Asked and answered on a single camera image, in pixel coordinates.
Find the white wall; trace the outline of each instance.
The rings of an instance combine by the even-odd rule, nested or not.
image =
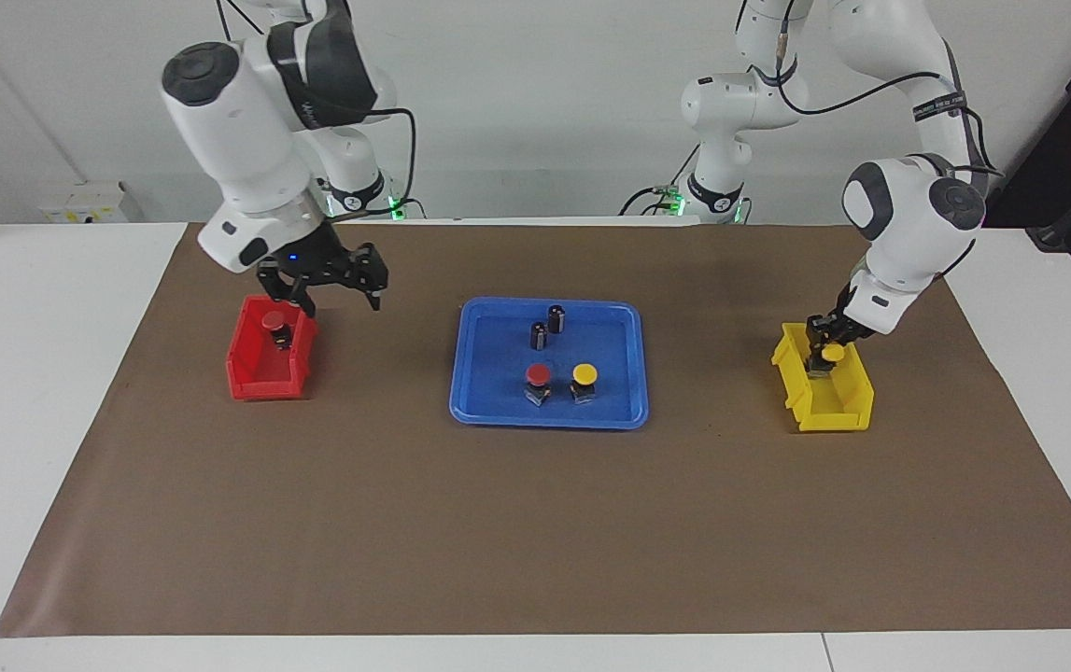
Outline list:
[[[1071,1],[927,3],[987,119],[993,159],[1011,165],[1071,76]],[[679,113],[690,77],[745,68],[733,50],[739,0],[352,6],[365,49],[419,115],[416,195],[433,216],[613,213],[672,177],[692,148]],[[817,8],[803,68],[820,104],[875,83],[831,55],[826,4]],[[42,126],[86,177],[125,180],[151,219],[208,218],[218,189],[174,131],[157,86],[168,57],[218,38],[211,0],[0,0],[0,221],[32,221],[41,180],[74,178]],[[405,123],[369,135],[382,164],[403,174]],[[796,222],[842,221],[848,171],[916,141],[896,92],[750,137],[754,219]]]

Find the white electrical box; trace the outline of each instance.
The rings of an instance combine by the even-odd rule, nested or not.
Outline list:
[[[144,221],[141,208],[120,182],[88,182],[49,189],[39,204],[54,224],[122,224]]]

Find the red plastic container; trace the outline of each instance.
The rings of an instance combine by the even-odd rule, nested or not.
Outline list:
[[[290,349],[280,350],[273,335],[261,327],[266,314],[281,312],[293,331]],[[300,400],[310,375],[310,349],[318,325],[298,307],[275,303],[269,297],[247,297],[237,319],[228,348],[228,386],[232,399]]]

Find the yellow plastic container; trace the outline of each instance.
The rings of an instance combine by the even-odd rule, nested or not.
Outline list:
[[[805,371],[809,357],[805,326],[783,325],[783,340],[771,363],[780,369],[783,387],[788,392],[785,407],[791,408],[801,431],[864,431],[871,424],[876,390],[855,345],[847,345],[842,355],[842,361],[828,378],[810,378]]]

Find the robotic arm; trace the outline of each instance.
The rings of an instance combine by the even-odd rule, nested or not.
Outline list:
[[[257,265],[271,298],[313,317],[311,285],[350,286],[380,310],[389,269],[372,242],[340,243],[332,227],[340,216],[327,216],[313,194],[302,148],[320,158],[338,213],[394,212],[367,137],[347,128],[379,119],[369,110],[393,104],[393,83],[361,56],[345,0],[257,4],[305,23],[285,20],[244,43],[195,44],[164,70],[165,106],[223,191],[199,243],[228,271]]]
[[[834,311],[809,319],[812,375],[833,370],[843,345],[896,329],[919,295],[969,254],[986,216],[986,162],[967,118],[953,53],[923,1],[829,4],[838,55],[866,76],[896,83],[911,103],[922,148],[868,162],[850,175],[843,210],[871,249]],[[685,90],[685,119],[703,137],[696,171],[681,183],[685,213],[724,221],[723,207],[740,197],[750,159],[737,134],[789,126],[803,116],[808,88],[790,43],[812,5],[813,0],[744,0],[736,34],[752,68],[743,76],[705,77]]]

